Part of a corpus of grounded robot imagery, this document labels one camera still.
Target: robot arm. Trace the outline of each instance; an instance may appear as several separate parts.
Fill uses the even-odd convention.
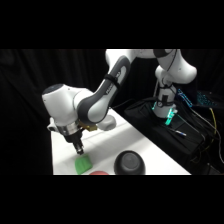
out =
[[[94,126],[105,118],[136,57],[157,58],[160,63],[157,78],[163,82],[165,77],[167,82],[178,81],[182,75],[179,80],[187,80],[183,72],[187,68],[184,67],[186,63],[177,49],[108,49],[106,61],[109,72],[95,93],[63,84],[51,86],[44,91],[42,98],[52,117],[48,129],[58,131],[67,142],[74,144],[78,154],[83,154],[80,121],[87,126]]]

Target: wire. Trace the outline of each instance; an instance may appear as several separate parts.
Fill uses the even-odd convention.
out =
[[[168,89],[170,89],[170,90],[173,92],[174,96],[176,96],[177,93],[175,93],[175,92],[172,90],[172,86],[173,86],[173,84],[172,84],[170,87],[169,87],[169,86],[167,86],[167,87],[168,87]]]
[[[217,130],[217,123],[216,123],[216,119],[215,119],[215,114],[214,114],[214,111],[213,111],[213,109],[212,108],[209,108],[210,109],[210,111],[212,112],[212,116],[213,116],[213,119],[214,119],[214,124],[215,124],[215,135],[216,135],[216,130]],[[211,145],[212,145],[212,143],[214,142],[214,139],[212,139],[212,142],[211,142],[211,144],[204,150],[204,151],[206,151],[206,150],[208,150],[210,147],[211,147]]]
[[[127,101],[125,101],[124,103],[119,104],[119,105],[117,105],[117,106],[115,106],[115,107],[112,107],[112,108],[110,108],[110,109],[117,109],[118,107],[121,107],[121,106],[123,106],[124,104],[126,104],[127,102],[130,102],[130,101],[132,101],[132,100],[136,101],[135,99],[130,99],[130,100],[127,100]]]
[[[183,120],[188,126],[190,126],[192,129],[194,129],[197,133],[199,133],[202,138],[204,139],[205,142],[205,136],[203,134],[201,134],[197,129],[195,129],[193,126],[191,126],[186,120],[184,120],[179,114],[177,115],[181,120]]]
[[[193,113],[195,113],[198,117],[200,117],[203,121],[205,121],[206,123],[208,123],[212,128],[214,128],[216,130],[217,134],[219,135],[219,158],[222,161],[222,163],[224,164],[224,161],[223,161],[223,158],[222,158],[222,147],[221,147],[221,145],[222,145],[222,138],[221,138],[221,135],[220,135],[219,131],[212,124],[210,124],[205,118],[203,118],[200,114],[198,114],[196,111],[194,111],[191,108],[190,108],[190,110]]]
[[[157,79],[156,87],[155,87],[155,91],[154,91],[154,95],[153,95],[153,97],[156,97],[157,90],[158,90],[158,85],[159,85],[159,80]]]

